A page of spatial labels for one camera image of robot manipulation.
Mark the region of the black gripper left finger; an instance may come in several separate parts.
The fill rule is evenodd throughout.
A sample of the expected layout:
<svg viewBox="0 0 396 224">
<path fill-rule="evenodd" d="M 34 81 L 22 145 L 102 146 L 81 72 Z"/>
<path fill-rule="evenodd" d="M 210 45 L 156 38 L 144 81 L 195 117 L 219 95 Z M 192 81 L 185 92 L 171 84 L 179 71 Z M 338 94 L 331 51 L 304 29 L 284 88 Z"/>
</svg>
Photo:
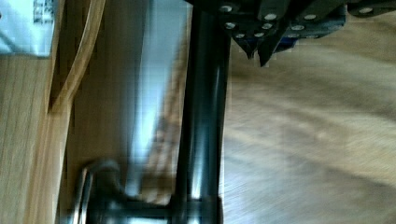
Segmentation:
<svg viewBox="0 0 396 224">
<path fill-rule="evenodd" d="M 251 59 L 259 45 L 258 10 L 261 0 L 219 0 L 219 24 Z"/>
</svg>

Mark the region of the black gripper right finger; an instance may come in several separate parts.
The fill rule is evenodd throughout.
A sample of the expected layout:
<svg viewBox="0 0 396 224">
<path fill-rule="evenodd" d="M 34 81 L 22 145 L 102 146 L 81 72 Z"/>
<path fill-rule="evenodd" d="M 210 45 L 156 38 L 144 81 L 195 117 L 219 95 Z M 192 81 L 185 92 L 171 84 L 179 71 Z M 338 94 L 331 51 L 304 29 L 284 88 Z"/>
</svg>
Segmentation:
<svg viewBox="0 0 396 224">
<path fill-rule="evenodd" d="M 260 64 L 293 48 L 299 39 L 322 38 L 346 23 L 344 0 L 268 0 L 261 5 L 263 24 L 272 24 L 258 47 Z"/>
</svg>

